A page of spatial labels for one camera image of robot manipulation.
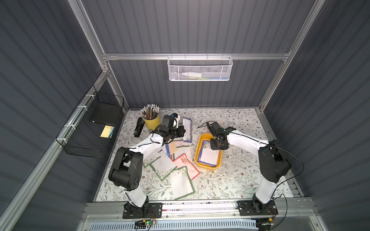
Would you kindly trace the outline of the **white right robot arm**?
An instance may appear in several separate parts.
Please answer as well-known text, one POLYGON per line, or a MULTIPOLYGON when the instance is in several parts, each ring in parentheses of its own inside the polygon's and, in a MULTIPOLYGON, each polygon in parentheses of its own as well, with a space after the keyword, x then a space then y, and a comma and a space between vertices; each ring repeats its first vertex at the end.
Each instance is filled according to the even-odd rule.
POLYGON ((234 145, 254 154, 259 159, 262 181, 253 196, 255 205, 267 205, 273 198, 280 179, 287 175, 292 165, 283 155, 274 141, 265 141, 246 135, 235 128, 222 128, 217 122, 206 122, 207 129, 213 136, 212 150, 226 150, 234 145))

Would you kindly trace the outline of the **green bordered stationery paper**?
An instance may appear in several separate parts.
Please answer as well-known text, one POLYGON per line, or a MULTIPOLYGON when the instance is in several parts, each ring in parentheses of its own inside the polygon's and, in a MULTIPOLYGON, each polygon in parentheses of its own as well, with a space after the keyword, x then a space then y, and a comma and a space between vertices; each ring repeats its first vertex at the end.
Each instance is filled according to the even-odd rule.
POLYGON ((176 160, 183 154, 186 155, 187 159, 191 159, 191 148, 190 148, 190 143, 188 142, 183 142, 183 141, 176 141, 175 146, 177 148, 177 151, 172 155, 173 160, 176 160))

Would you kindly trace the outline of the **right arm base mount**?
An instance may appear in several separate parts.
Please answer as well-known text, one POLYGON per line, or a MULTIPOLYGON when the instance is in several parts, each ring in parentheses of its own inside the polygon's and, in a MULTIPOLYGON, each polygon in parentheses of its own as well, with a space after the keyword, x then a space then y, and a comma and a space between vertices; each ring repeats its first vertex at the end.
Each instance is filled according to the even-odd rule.
POLYGON ((240 200, 236 202, 236 208, 241 216, 271 216, 274 218, 279 214, 273 200, 267 204, 261 204, 257 200, 240 200))

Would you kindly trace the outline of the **blue bordered stationery paper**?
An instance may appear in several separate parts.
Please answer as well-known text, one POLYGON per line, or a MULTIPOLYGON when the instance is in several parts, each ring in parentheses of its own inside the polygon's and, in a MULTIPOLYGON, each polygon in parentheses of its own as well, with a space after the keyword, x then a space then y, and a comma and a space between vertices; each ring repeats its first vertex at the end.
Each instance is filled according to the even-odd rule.
POLYGON ((169 157, 169 159, 172 159, 170 148, 169 148, 168 144, 165 144, 165 152, 166 152, 166 155, 169 157))

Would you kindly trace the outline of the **yellow storage tray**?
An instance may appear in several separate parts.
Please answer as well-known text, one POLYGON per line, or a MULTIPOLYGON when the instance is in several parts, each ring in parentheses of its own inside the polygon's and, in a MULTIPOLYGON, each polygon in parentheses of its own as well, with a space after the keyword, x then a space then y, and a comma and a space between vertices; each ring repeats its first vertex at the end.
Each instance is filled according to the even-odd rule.
POLYGON ((223 151, 211 149, 211 139, 213 138, 210 133, 202 134, 194 157, 195 163, 206 170, 216 170, 221 166, 222 162, 223 151))

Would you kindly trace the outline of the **beige lined stationery paper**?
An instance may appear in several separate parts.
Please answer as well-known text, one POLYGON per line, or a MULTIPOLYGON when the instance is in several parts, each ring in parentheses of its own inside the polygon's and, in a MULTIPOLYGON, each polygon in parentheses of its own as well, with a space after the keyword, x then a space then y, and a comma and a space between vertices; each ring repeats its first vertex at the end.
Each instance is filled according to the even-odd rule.
POLYGON ((178 151, 177 147, 176 147, 176 144, 175 142, 171 142, 168 144, 169 145, 169 148, 170 148, 170 152, 171 154, 174 154, 175 152, 178 151))

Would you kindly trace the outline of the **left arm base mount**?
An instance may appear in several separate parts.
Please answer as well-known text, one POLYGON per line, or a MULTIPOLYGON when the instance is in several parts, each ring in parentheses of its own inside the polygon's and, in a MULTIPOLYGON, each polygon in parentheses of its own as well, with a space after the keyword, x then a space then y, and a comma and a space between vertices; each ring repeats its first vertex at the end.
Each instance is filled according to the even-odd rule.
POLYGON ((161 218, 163 203, 145 203, 142 208, 131 205, 127 202, 124 205, 123 219, 144 219, 161 218))

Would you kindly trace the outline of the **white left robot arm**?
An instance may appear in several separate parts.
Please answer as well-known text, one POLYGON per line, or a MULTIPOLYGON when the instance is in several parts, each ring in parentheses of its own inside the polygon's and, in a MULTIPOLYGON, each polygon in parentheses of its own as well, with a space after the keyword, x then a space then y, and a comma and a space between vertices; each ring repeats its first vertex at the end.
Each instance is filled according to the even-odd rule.
POLYGON ((175 138, 184 137, 185 132, 180 115, 165 115, 162 123, 146 139, 132 147, 120 147, 117 150, 108 179, 124 189, 130 205, 144 208, 148 203, 148 197, 139 186, 143 161, 156 149, 175 138))

